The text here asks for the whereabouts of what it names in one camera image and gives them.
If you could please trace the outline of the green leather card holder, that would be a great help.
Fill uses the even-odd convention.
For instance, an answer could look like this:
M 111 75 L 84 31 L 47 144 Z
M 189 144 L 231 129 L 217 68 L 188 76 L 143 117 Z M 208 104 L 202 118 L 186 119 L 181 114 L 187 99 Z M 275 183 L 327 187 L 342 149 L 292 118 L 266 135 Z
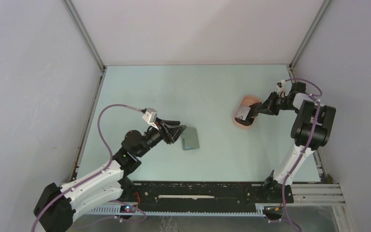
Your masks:
M 182 148 L 185 151 L 200 148 L 198 131 L 194 127 L 187 127 L 181 134 Z

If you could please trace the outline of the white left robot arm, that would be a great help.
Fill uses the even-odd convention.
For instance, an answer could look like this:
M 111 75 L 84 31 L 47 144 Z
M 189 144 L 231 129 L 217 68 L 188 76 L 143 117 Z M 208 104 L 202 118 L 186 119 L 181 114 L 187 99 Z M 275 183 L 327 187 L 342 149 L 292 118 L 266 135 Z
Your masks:
M 179 121 L 157 119 L 156 127 L 145 133 L 131 130 L 126 133 L 121 148 L 100 168 L 57 186 L 47 185 L 33 213 L 47 232 L 65 232 L 83 214 L 106 202 L 128 201 L 134 193 L 134 183 L 128 178 L 140 165 L 140 157 L 159 142 L 175 143 L 187 128 Z

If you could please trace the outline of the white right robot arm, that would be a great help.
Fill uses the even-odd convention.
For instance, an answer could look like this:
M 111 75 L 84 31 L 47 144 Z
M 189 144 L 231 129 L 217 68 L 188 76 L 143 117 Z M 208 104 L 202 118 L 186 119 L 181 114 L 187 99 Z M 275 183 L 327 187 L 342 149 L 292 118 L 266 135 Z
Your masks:
M 296 113 L 290 132 L 293 145 L 261 190 L 263 199 L 268 202 L 276 201 L 281 196 L 281 190 L 285 191 L 292 184 L 304 161 L 328 143 L 336 115 L 336 108 L 321 104 L 314 94 L 306 92 L 304 82 L 292 83 L 290 91 L 285 85 L 285 80 L 278 82 L 277 90 L 264 102 L 242 103 L 234 116 L 236 123 L 249 127 L 259 114 L 277 116 L 284 110 Z

